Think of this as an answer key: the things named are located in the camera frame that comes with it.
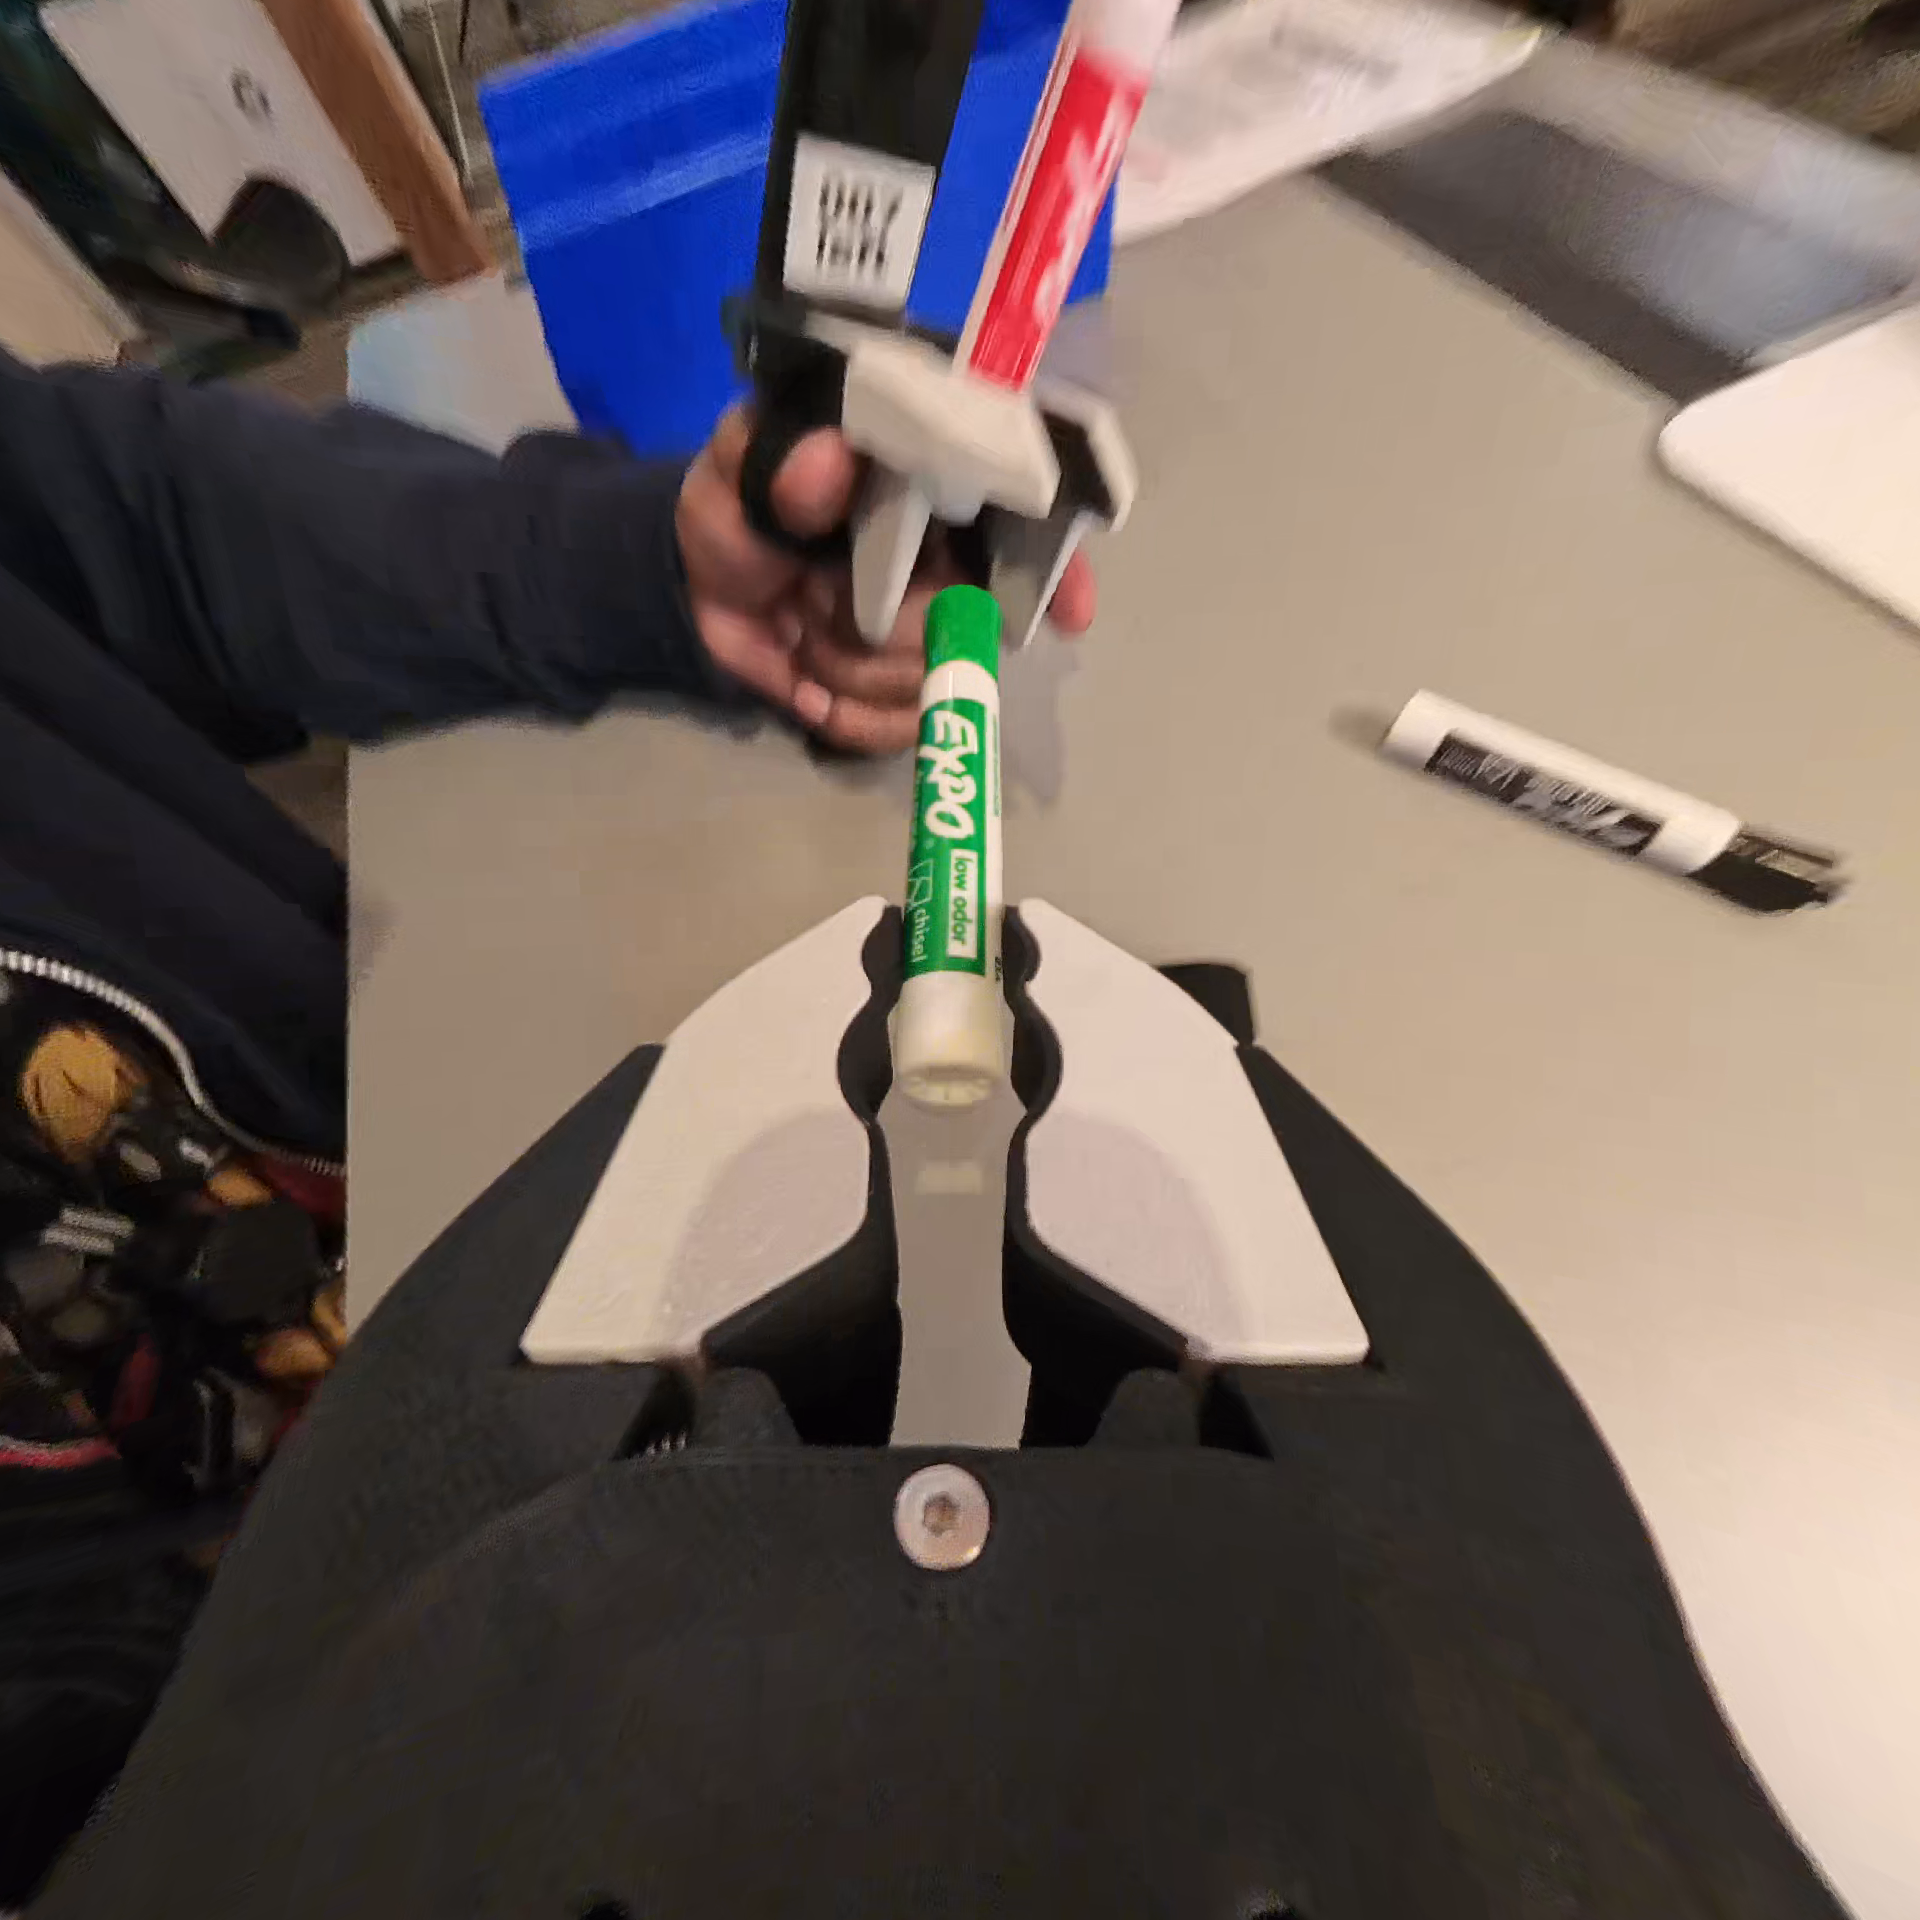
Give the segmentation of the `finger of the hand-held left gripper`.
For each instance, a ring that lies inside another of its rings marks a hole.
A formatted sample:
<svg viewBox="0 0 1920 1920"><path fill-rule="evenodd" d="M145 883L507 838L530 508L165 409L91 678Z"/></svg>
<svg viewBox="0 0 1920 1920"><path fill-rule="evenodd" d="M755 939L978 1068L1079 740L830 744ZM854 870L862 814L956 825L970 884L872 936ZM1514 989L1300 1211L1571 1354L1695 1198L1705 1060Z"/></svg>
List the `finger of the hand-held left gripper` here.
<svg viewBox="0 0 1920 1920"><path fill-rule="evenodd" d="M890 641L935 520L1053 506L1038 404L928 344L848 348L842 433L868 467L851 515L854 620L868 642Z"/></svg>
<svg viewBox="0 0 1920 1920"><path fill-rule="evenodd" d="M1044 511L1006 509L1006 650L1029 648L1084 538L1122 528L1140 489L1131 440L1105 396L1026 390L1020 403L1048 435L1059 484Z"/></svg>

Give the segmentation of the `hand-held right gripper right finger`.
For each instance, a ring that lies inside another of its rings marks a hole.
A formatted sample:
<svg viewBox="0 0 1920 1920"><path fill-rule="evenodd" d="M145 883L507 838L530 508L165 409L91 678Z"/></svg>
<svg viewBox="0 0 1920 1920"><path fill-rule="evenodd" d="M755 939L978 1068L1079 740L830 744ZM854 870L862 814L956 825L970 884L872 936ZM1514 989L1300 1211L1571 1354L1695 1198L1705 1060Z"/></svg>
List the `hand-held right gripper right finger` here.
<svg viewBox="0 0 1920 1920"><path fill-rule="evenodd" d="M1202 1364L1357 1364L1369 1332L1222 1010L1044 899L1024 899L1010 1223L1067 1283Z"/></svg>

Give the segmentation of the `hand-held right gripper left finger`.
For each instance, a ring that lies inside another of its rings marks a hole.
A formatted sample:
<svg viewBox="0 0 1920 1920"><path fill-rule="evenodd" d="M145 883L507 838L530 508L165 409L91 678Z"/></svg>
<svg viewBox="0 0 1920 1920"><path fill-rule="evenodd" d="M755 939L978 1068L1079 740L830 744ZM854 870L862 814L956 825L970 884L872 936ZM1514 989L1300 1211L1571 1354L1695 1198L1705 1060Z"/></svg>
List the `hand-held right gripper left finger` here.
<svg viewBox="0 0 1920 1920"><path fill-rule="evenodd" d="M522 1336L537 1364L827 1369L898 1320L900 913L857 899L659 1046Z"/></svg>

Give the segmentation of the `red marker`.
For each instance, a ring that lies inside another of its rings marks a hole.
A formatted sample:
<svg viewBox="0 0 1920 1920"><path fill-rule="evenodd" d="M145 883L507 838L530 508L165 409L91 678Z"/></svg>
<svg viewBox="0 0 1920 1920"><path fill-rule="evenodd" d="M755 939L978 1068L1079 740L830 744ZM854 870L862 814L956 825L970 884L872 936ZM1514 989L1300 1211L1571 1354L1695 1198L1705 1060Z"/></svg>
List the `red marker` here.
<svg viewBox="0 0 1920 1920"><path fill-rule="evenodd" d="M973 376L1032 384L1179 11L1069 4L956 352Z"/></svg>

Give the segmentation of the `green marker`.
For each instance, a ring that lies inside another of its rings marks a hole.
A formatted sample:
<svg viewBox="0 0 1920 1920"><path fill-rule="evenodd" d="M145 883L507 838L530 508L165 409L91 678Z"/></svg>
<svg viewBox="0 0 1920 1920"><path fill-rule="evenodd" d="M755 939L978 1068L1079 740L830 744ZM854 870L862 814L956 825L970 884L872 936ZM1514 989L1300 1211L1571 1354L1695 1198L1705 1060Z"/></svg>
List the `green marker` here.
<svg viewBox="0 0 1920 1920"><path fill-rule="evenodd" d="M928 604L893 1065L931 1111L975 1108L1006 1075L1001 636L982 586Z"/></svg>

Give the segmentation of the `black marker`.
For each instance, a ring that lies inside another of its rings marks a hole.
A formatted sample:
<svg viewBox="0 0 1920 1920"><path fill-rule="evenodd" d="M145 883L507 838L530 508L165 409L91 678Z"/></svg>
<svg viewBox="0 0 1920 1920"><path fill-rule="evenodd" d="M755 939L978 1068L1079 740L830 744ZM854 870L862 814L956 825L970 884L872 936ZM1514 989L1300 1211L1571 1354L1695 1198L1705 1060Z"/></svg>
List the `black marker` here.
<svg viewBox="0 0 1920 1920"><path fill-rule="evenodd" d="M1385 725L1379 754L1738 911L1827 905L1850 883L1834 853L1439 691L1416 691Z"/></svg>

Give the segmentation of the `person's left forearm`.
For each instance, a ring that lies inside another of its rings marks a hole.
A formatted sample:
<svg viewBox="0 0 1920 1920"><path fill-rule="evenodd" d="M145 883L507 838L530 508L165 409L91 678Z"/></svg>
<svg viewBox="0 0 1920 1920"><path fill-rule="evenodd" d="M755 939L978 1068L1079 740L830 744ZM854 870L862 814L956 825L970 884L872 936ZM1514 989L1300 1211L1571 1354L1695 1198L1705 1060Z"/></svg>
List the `person's left forearm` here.
<svg viewBox="0 0 1920 1920"><path fill-rule="evenodd" d="M484 452L140 367L2 367L6 583L233 756L628 696L737 705L693 622L686 471Z"/></svg>

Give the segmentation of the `person's left hand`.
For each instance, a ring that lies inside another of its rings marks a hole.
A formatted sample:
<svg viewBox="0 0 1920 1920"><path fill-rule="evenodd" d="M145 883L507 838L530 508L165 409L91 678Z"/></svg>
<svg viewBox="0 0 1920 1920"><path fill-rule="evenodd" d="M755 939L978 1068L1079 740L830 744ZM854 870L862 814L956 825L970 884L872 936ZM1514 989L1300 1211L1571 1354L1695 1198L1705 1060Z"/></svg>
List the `person's left hand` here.
<svg viewBox="0 0 1920 1920"><path fill-rule="evenodd" d="M935 534L890 638L868 642L848 571L805 560L750 525L742 471L752 433L755 404L740 401L687 465L675 502L686 595L707 654L823 749L903 754L919 735L925 605L967 573L950 541Z"/></svg>

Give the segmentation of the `large blue plastic bin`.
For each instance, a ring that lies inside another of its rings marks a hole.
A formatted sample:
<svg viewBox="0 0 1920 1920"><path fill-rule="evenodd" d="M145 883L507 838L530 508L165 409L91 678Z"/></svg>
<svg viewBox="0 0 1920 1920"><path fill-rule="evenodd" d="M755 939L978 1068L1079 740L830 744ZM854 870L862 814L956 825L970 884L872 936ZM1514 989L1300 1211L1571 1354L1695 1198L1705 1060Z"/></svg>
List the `large blue plastic bin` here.
<svg viewBox="0 0 1920 1920"><path fill-rule="evenodd" d="M957 331L1067 4L988 4L907 315ZM786 4L682 4L489 77L494 168L581 429L698 452L742 390Z"/></svg>

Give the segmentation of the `printed paper sheet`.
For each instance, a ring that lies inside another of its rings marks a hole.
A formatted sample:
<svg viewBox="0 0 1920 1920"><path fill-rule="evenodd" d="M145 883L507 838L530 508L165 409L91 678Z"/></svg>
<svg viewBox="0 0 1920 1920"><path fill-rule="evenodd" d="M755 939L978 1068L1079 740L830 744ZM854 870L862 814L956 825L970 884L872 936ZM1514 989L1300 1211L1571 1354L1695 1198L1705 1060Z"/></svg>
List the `printed paper sheet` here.
<svg viewBox="0 0 1920 1920"><path fill-rule="evenodd" d="M1116 177L1115 247L1429 124L1514 75L1549 34L1538 18L1483 4L1194 7Z"/></svg>

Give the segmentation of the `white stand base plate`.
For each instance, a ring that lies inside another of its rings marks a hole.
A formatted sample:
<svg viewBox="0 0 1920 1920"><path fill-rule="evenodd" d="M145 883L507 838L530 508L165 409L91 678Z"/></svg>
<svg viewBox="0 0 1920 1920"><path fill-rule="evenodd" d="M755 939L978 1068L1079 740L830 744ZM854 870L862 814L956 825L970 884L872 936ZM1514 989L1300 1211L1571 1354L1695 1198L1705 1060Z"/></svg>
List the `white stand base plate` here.
<svg viewBox="0 0 1920 1920"><path fill-rule="evenodd" d="M1681 487L1916 629L1916 304L1697 397L1655 447Z"/></svg>

